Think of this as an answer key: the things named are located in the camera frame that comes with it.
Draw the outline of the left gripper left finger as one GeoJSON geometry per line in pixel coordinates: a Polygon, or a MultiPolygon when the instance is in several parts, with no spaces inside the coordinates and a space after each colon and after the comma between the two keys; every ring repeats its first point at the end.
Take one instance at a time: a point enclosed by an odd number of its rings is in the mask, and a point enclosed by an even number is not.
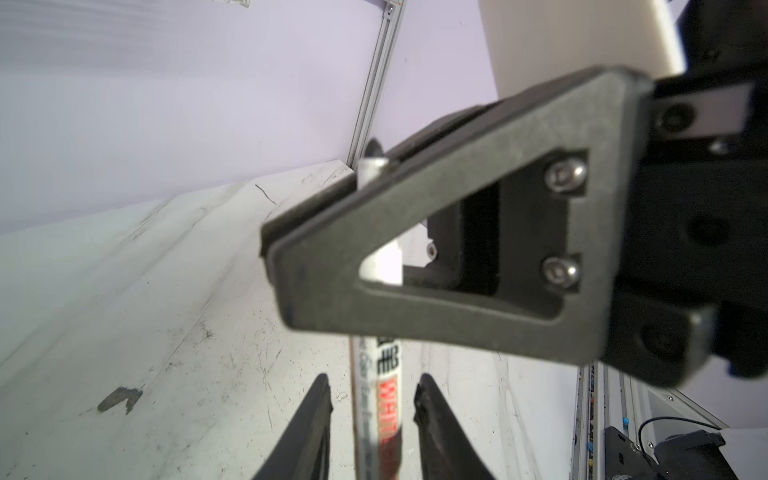
{"type": "Polygon", "coordinates": [[[254,480],[329,478],[331,389],[319,374],[254,480]]]}

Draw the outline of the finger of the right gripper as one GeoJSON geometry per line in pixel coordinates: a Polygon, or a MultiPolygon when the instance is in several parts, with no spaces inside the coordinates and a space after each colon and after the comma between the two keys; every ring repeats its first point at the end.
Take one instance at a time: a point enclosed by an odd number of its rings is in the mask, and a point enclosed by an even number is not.
{"type": "MultiPolygon", "coordinates": [[[[388,150],[386,156],[395,165],[406,162],[428,146],[493,107],[495,104],[477,105],[445,115],[388,150]]],[[[320,192],[291,207],[276,218],[265,222],[261,229],[260,256],[265,258],[271,246],[278,240],[318,216],[324,210],[352,195],[356,189],[356,177],[348,176],[333,185],[324,187],[320,192]]]]}
{"type": "Polygon", "coordinates": [[[284,323],[493,351],[499,335],[595,326],[611,312],[653,90],[589,68],[492,103],[271,246],[284,323]],[[394,240],[402,285],[363,280],[394,240]]]}

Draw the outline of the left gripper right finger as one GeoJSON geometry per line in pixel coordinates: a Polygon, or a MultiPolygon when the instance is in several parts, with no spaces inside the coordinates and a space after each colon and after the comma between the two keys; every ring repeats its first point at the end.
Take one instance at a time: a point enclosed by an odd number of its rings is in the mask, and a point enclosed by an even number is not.
{"type": "Polygon", "coordinates": [[[414,406],[423,479],[494,479],[428,373],[420,377],[414,406]]]}

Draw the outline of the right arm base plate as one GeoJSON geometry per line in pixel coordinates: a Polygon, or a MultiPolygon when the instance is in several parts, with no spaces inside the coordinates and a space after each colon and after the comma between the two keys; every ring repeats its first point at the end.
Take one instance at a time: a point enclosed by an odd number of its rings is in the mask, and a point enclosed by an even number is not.
{"type": "Polygon", "coordinates": [[[652,465],[634,448],[631,440],[614,427],[604,430],[603,479],[657,480],[664,479],[657,466],[652,465]]]}

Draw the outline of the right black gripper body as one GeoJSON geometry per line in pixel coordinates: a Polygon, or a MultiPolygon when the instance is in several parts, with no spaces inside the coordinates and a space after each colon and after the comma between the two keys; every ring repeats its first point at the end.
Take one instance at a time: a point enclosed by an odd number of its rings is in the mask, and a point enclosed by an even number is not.
{"type": "Polygon", "coordinates": [[[505,353],[605,363],[675,386],[711,356],[767,372],[767,63],[699,66],[655,85],[653,132],[626,204],[611,313],[505,353]]]}

